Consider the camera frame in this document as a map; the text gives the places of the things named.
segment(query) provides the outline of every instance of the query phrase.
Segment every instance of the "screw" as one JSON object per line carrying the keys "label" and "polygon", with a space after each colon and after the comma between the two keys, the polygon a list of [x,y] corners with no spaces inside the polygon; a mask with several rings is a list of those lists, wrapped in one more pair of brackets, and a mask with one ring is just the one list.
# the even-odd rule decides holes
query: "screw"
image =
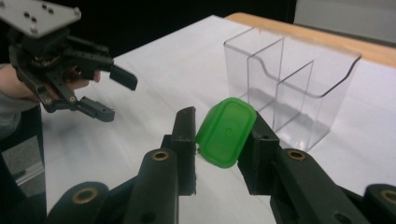
{"label": "screw", "polygon": [[37,27],[34,24],[30,25],[30,31],[34,34],[38,33]]}
{"label": "screw", "polygon": [[76,16],[81,15],[81,11],[79,10],[78,7],[75,7],[75,15],[76,15]]}

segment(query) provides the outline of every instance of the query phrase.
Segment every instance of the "black background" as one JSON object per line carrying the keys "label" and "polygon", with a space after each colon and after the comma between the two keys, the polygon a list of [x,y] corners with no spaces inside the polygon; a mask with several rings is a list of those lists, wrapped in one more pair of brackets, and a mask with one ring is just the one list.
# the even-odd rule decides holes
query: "black background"
{"label": "black background", "polygon": [[[246,12],[277,21],[292,23],[297,0],[53,0],[51,3],[79,7],[80,21],[69,26],[71,35],[110,48],[113,57],[136,49],[157,38],[204,19],[210,15],[225,17]],[[4,37],[7,26],[1,24],[0,63],[9,62]]]}

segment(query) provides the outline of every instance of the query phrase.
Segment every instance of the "white wall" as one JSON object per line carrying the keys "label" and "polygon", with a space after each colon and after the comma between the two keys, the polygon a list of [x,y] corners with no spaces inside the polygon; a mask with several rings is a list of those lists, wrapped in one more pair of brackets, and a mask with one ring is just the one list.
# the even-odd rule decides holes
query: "white wall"
{"label": "white wall", "polygon": [[298,0],[294,23],[396,43],[396,0]]}

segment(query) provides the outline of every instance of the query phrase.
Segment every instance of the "robotic arm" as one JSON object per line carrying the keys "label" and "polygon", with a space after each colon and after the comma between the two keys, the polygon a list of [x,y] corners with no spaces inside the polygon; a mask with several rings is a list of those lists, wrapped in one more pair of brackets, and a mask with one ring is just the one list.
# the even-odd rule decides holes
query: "robotic arm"
{"label": "robotic arm", "polygon": [[[109,122],[114,111],[87,97],[80,100],[66,86],[67,79],[93,79],[95,70],[107,71],[110,78],[134,91],[137,78],[117,67],[108,48],[69,35],[66,25],[78,21],[81,12],[42,1],[0,0],[0,18],[11,28],[9,58],[18,78],[52,113],[58,109],[81,111]],[[59,98],[48,92],[49,84]]]}

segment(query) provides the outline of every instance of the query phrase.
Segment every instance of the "bolt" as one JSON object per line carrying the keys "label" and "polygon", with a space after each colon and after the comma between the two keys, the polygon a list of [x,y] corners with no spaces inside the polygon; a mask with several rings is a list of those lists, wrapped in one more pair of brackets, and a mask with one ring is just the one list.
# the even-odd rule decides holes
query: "bolt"
{"label": "bolt", "polygon": [[34,34],[38,33],[37,27],[34,24],[30,25],[30,31]]}

